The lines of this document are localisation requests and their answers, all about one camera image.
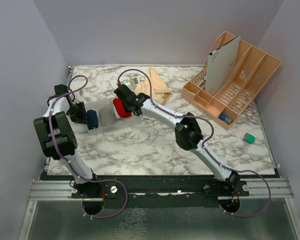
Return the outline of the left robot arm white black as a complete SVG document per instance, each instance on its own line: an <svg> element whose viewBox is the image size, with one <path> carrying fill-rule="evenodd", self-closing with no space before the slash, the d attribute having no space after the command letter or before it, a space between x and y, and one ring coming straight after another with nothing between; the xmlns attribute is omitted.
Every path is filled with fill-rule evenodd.
<svg viewBox="0 0 300 240"><path fill-rule="evenodd" d="M97 114L92 113L89 119L85 105L77 101L70 93L71 89L59 84L54 87L55 95L48 98L46 113L33 121L33 125L44 155L63 164L74 178L74 198L97 198L101 194L101 186L95 180L96 174L80 157L78 143L69 123L87 125L98 124Z"/></svg>

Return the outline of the red boxer underwear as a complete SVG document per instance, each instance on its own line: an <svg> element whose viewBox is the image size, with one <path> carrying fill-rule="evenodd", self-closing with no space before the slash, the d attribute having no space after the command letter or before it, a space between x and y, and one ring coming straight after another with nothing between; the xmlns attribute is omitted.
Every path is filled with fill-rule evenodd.
<svg viewBox="0 0 300 240"><path fill-rule="evenodd" d="M127 112L125 110L124 105L119 98L113 99L112 109L113 109L114 116L117 119L126 119L126 118L130 118L132 116L132 114L130 112Z"/></svg>

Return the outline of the beige underwear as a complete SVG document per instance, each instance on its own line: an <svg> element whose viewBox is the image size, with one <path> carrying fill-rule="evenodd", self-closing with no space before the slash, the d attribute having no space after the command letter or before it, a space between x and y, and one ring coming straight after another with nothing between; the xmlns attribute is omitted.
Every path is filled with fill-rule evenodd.
<svg viewBox="0 0 300 240"><path fill-rule="evenodd" d="M157 103L163 105L172 97L172 92L170 91L164 80L160 77L158 71L155 68L150 67L147 76L151 81L152 99ZM148 79L145 77L144 80L136 86L133 92L136 95L138 95L139 93L144 93L150 96L150 84Z"/></svg>

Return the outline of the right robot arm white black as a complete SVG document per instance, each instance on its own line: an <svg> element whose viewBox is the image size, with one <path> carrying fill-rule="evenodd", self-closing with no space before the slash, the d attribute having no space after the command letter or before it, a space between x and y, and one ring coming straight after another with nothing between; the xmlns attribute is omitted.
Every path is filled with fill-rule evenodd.
<svg viewBox="0 0 300 240"><path fill-rule="evenodd" d="M196 116L190 112L182 115L168 109L144 93L136 95L124 84L118 86L114 93L121 100L126 112L152 117L173 129L177 145L195 154L212 171L214 177L220 181L219 189L224 195L230 196L237 191L239 174L208 146L208 140L204 139Z"/></svg>

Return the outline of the clear plastic storage box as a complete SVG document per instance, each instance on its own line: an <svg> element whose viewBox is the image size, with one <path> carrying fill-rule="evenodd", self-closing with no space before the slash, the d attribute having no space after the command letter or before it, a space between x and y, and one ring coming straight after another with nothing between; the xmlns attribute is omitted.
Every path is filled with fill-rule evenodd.
<svg viewBox="0 0 300 240"><path fill-rule="evenodd" d="M90 135L98 135L107 132L122 130L133 127L142 123L142 118L132 114L128 118L117 118L113 100L115 98L106 98L93 102L85 103L85 110L96 111L97 128L89 129L86 126L86 131Z"/></svg>

